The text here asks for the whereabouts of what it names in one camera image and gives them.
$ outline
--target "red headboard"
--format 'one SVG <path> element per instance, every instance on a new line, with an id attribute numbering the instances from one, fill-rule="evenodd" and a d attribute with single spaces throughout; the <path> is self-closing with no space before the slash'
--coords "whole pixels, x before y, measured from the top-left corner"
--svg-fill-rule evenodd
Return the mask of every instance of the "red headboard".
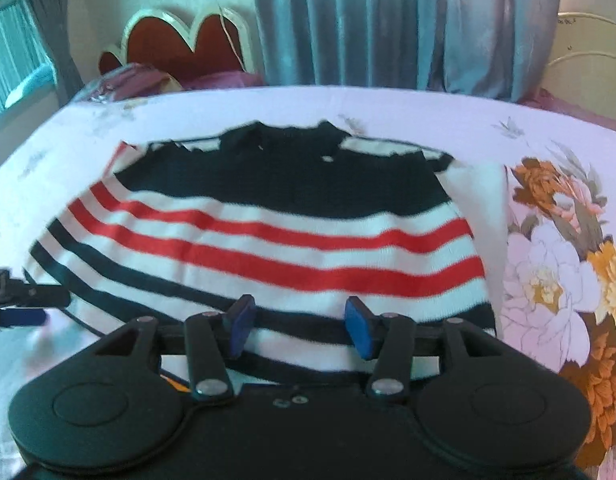
<path id="1" fill-rule="evenodd" d="M 222 9 L 235 50 L 253 72 L 248 28 L 230 9 Z M 99 73 L 130 63 L 151 64 L 179 82 L 227 70 L 242 70 L 221 26 L 219 14 L 199 14 L 188 27 L 165 10 L 141 10 L 126 25 L 120 48 L 112 46 L 99 57 Z"/>

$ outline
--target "white cable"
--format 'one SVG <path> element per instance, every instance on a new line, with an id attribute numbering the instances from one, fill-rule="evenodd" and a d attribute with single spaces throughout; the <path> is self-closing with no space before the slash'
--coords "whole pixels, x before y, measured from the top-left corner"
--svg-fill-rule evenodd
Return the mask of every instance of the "white cable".
<path id="1" fill-rule="evenodd" d="M 223 33 L 226 35 L 228 43 L 230 43 L 230 48 L 232 48 L 232 53 L 237 58 L 237 61 L 239 61 L 239 65 L 241 66 L 241 69 L 243 70 L 243 72 L 247 72 L 246 71 L 246 67 L 243 64 L 243 61 L 241 60 L 241 56 L 239 56 L 239 54 L 237 54 L 237 49 L 234 46 L 234 43 L 232 42 L 232 38 L 230 37 L 230 34 L 228 33 L 228 29 L 226 27 L 226 22 L 225 22 L 225 19 L 223 17 L 223 7 L 219 3 L 219 0 L 214 0 L 214 1 L 217 4 L 217 7 L 219 8 L 219 20 L 221 22 L 221 28 L 223 29 Z"/>

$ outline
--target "curtain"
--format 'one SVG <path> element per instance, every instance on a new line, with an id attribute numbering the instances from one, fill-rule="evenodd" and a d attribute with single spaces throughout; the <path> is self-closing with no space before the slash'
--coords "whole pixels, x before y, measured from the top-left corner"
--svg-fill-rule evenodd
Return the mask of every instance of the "curtain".
<path id="1" fill-rule="evenodd" d="M 70 55 L 68 40 L 68 0 L 24 0 L 46 53 L 53 62 L 60 106 L 70 101 L 83 81 Z"/>
<path id="2" fill-rule="evenodd" d="M 21 2 L 0 10 L 0 113 L 12 90 L 46 62 Z"/>
<path id="3" fill-rule="evenodd" d="M 432 89 L 517 101 L 559 0 L 255 0 L 270 84 Z"/>

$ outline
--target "floral pattern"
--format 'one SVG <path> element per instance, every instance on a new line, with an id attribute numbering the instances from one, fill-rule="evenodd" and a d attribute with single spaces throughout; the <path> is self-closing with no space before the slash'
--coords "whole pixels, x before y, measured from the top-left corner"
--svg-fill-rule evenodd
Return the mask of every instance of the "floral pattern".
<path id="1" fill-rule="evenodd" d="M 592 423 L 576 464 L 616 480 L 616 202 L 567 146 L 550 153 L 509 170 L 502 335 L 581 390 Z"/>

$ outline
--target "ribbed knit fabric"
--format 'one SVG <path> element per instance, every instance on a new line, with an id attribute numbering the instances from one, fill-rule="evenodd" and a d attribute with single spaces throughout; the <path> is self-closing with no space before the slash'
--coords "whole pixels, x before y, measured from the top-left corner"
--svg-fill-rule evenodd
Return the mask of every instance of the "ribbed knit fabric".
<path id="1" fill-rule="evenodd" d="M 256 329 L 230 368 L 282 383 L 363 381 L 372 366 L 342 322 L 350 295 L 376 314 L 494 330 L 472 232 L 435 175 L 451 161 L 329 123 L 123 144 L 24 270 L 69 287 L 69 314 L 96 333 L 144 315 L 178 323 L 251 294 Z"/>

